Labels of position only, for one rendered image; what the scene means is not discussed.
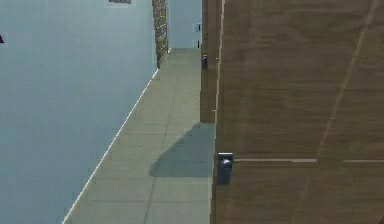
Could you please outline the brown wooden room door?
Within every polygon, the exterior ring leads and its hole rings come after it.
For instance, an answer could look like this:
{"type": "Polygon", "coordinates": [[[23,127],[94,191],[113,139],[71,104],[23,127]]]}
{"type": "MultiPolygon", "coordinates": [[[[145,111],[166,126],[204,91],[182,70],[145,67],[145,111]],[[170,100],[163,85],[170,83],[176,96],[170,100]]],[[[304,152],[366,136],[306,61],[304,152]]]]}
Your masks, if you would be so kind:
{"type": "Polygon", "coordinates": [[[201,69],[201,123],[215,122],[221,3],[222,0],[202,0],[201,57],[208,55],[208,67],[201,69]]]}
{"type": "Polygon", "coordinates": [[[220,31],[210,224],[384,224],[384,0],[223,0],[220,31]]]}

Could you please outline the brown stone wall column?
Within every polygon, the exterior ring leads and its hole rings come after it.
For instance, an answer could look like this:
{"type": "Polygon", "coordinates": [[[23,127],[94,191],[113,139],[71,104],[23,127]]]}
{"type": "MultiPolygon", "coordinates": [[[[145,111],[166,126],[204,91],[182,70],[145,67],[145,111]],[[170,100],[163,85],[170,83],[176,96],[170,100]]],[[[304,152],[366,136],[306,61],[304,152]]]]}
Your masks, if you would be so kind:
{"type": "Polygon", "coordinates": [[[152,0],[157,68],[168,52],[166,0],[152,0]]]}

